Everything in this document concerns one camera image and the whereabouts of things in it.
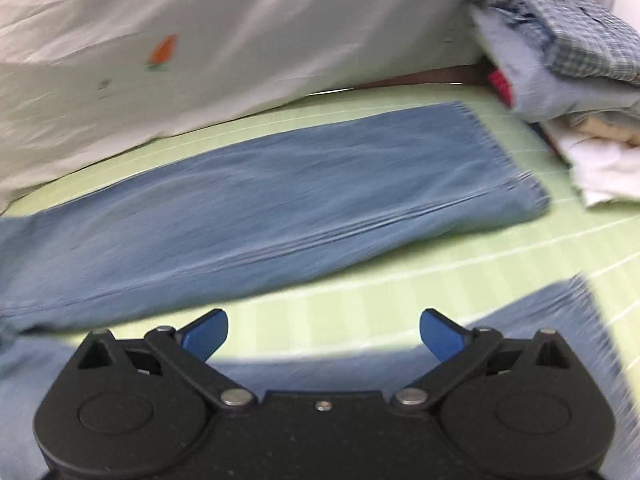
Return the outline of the white folded cloth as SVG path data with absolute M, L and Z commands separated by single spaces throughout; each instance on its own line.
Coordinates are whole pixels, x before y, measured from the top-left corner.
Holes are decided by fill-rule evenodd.
M 638 146 L 588 136 L 555 119 L 541 127 L 570 168 L 570 180 L 587 208 L 611 202 L 638 203 Z

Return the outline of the beige folded garment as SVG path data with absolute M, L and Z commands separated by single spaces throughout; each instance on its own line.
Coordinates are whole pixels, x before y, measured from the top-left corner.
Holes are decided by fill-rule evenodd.
M 638 126 L 619 126 L 606 122 L 604 119 L 588 116 L 575 126 L 575 129 L 587 136 L 640 145 L 640 130 Z

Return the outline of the red folded garment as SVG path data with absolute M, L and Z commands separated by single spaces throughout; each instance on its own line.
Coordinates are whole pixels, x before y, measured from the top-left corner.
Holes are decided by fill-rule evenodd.
M 500 100 L 506 104 L 507 107 L 513 106 L 513 91 L 510 82 L 503 75 L 503 72 L 496 68 L 488 75 L 488 81 L 491 87 L 497 92 Z

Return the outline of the light blue folded garment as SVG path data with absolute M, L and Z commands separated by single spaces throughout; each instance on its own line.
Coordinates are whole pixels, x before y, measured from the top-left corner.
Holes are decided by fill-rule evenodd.
M 606 78 L 555 75 L 499 13 L 478 6 L 470 13 L 478 43 L 510 84 L 514 115 L 526 122 L 597 113 L 623 114 L 628 124 L 639 119 L 637 87 Z

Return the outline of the blue denim jeans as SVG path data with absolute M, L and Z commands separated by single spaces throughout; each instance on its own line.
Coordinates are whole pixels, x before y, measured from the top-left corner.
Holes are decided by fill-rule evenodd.
M 442 103 L 262 136 L 1 221 L 6 479 L 611 479 L 613 398 L 554 327 L 488 322 L 375 388 L 273 389 L 176 343 L 227 301 L 550 197 Z

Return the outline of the green grid cutting mat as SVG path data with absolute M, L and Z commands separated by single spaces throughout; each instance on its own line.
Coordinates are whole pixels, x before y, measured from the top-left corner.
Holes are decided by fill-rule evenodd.
M 596 361 L 594 376 L 613 398 L 620 430 L 606 475 L 637 478 L 639 208 L 586 208 L 548 145 L 486 90 L 416 86 L 311 96 L 100 162 L 30 193 L 9 215 L 35 214 L 229 144 L 451 101 L 469 107 L 540 181 L 549 211 L 520 226 L 413 244 L 320 281 L 229 302 L 229 337 L 212 362 L 273 389 L 367 389 L 431 363 L 418 333 L 427 308 L 461 324 L 488 322 L 511 337 L 551 326 Z

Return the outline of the white printed carrot sheet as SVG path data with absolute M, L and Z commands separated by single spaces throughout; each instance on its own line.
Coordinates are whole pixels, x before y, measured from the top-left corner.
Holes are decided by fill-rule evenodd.
M 1 0 L 1 203 L 156 139 L 480 57 L 473 0 Z

